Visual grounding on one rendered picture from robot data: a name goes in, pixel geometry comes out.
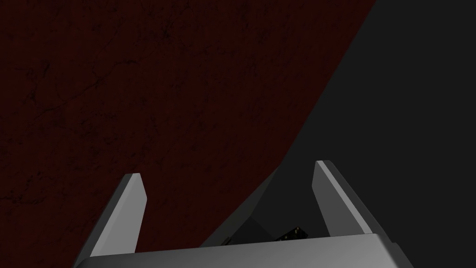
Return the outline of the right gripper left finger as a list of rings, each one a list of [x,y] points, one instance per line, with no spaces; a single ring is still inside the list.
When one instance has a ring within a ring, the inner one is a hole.
[[[147,196],[139,173],[125,174],[94,225],[74,264],[104,255],[134,253]]]

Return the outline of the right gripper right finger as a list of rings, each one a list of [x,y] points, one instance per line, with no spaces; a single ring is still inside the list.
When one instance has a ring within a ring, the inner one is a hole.
[[[380,224],[333,162],[315,162],[312,190],[331,236],[380,234]]]

